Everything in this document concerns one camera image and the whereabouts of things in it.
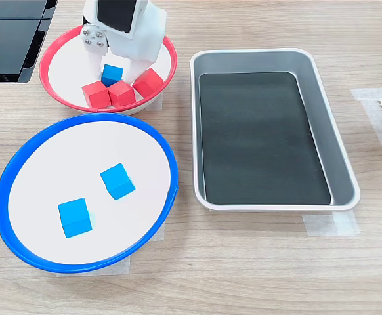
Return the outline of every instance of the blue cube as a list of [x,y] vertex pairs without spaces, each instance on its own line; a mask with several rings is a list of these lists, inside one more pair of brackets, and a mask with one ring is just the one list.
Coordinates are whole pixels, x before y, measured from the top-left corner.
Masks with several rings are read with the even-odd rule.
[[102,77],[100,78],[101,82],[106,86],[110,87],[114,83],[120,82],[123,78],[123,69],[115,66],[106,64],[104,66],[104,71]]
[[115,200],[122,198],[136,189],[121,163],[107,169],[101,173],[100,176],[105,183],[106,190]]
[[85,198],[58,205],[62,229],[67,238],[92,230]]

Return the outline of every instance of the table surface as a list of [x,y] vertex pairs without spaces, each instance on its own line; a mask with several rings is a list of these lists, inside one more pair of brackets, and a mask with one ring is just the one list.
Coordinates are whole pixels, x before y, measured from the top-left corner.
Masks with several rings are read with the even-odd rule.
[[[81,23],[60,0],[44,51]],[[0,314],[382,314],[382,146],[350,88],[382,87],[382,1],[156,1],[179,66],[157,128],[179,164],[165,240],[131,257],[130,274],[64,277],[15,257],[0,238]],[[299,47],[316,59],[362,190],[361,234],[307,235],[301,214],[206,211],[192,192],[189,60],[205,49]],[[77,115],[42,88],[0,84],[0,175],[25,141]]]

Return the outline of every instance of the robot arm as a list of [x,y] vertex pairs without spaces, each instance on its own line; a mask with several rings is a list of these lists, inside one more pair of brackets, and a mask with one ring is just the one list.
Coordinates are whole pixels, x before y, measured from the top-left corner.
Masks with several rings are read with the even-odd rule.
[[128,83],[158,58],[167,15],[149,0],[86,0],[83,15],[86,50],[102,57],[110,47],[112,54],[131,59]]

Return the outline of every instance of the red bowl rim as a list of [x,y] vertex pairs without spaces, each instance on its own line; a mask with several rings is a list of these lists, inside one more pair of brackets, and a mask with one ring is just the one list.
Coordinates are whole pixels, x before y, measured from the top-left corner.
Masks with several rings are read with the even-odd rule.
[[125,110],[132,110],[133,108],[139,107],[149,102],[151,99],[157,97],[160,94],[160,92],[162,92],[173,79],[175,71],[177,70],[178,57],[172,42],[169,40],[167,36],[165,36],[165,38],[163,39],[163,44],[166,46],[167,50],[169,51],[169,54],[171,55],[171,71],[169,72],[167,79],[163,82],[163,85],[160,87],[160,89],[155,91],[153,94],[143,98],[142,100],[139,100],[138,102],[135,102],[126,106],[122,106],[122,107],[115,107],[115,108],[81,107],[81,106],[74,105],[70,102],[67,102],[61,96],[59,96],[51,87],[51,84],[48,78],[48,70],[49,70],[50,63],[53,60],[57,51],[69,40],[78,36],[80,34],[82,27],[83,26],[78,26],[70,31],[67,31],[66,33],[61,35],[56,41],[54,41],[54,43],[52,43],[50,47],[48,47],[48,49],[44,52],[44,55],[42,56],[42,59],[41,59],[41,63],[39,65],[39,78],[41,80],[42,85],[44,86],[44,89],[48,92],[48,94],[50,94],[55,100],[59,101],[61,104],[74,108],[75,110],[82,110],[84,112],[91,112],[91,113],[97,113],[97,112],[114,113],[114,112],[122,112]]

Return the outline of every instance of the black device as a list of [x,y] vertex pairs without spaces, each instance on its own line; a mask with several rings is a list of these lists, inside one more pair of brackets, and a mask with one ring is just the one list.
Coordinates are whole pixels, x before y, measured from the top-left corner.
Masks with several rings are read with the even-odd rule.
[[98,20],[120,32],[129,33],[137,0],[99,0]]
[[0,0],[0,82],[30,80],[56,4],[57,0]]

